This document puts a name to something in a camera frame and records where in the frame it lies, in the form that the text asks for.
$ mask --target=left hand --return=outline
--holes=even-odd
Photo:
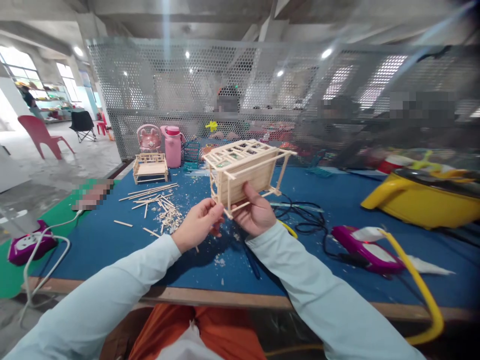
[[[203,199],[190,209],[180,227],[171,235],[176,246],[183,254],[200,245],[207,235],[221,237],[220,224],[225,222],[224,206],[216,204],[212,198]]]

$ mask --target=green mat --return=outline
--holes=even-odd
[[[61,224],[73,219],[76,211],[72,211],[72,204],[80,199],[82,194],[84,194],[85,191],[95,183],[95,179],[88,179],[86,183],[78,190],[75,190],[72,195],[60,201],[57,205],[39,217],[39,219],[44,220],[48,225]],[[85,211],[80,215],[78,221],[81,222],[88,213],[89,211]],[[68,237],[76,225],[77,221],[73,221],[69,224],[56,227],[53,233],[58,236]],[[22,290],[22,284],[24,283],[24,266],[13,265],[7,260],[10,244],[11,240],[0,246],[0,299],[10,299],[17,296]],[[29,274],[31,274],[32,271],[42,263],[42,260],[43,259],[41,258],[31,262],[30,267],[28,268]]]

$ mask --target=orange pants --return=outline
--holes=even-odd
[[[171,304],[155,306],[129,359],[155,360],[163,348],[177,341],[193,319],[205,346],[223,359],[266,359],[246,310]]]

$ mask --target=black folding chair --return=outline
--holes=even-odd
[[[79,143],[81,143],[85,138],[92,141],[97,141],[97,137],[94,133],[94,122],[92,121],[88,111],[72,112],[70,129],[76,132]]]

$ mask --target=ceiling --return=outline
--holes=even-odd
[[[344,42],[388,44],[415,41],[433,25],[451,18],[464,3],[454,0],[42,0],[41,3],[15,0],[2,4],[0,33],[9,36],[10,32],[12,38],[18,38],[15,33],[18,31],[12,29],[21,28],[27,34],[25,42],[37,43],[45,56],[55,57],[59,52],[71,53],[75,46],[86,53],[77,23],[79,13],[93,12],[107,29],[122,29],[121,35],[138,38],[163,39],[168,34],[172,39],[240,41],[246,37],[254,41],[272,12],[272,24],[283,22],[273,37],[275,41],[321,42],[341,37]],[[461,43],[475,26],[474,21],[461,19],[449,28],[450,33],[443,31],[442,36],[437,35],[432,41]]]

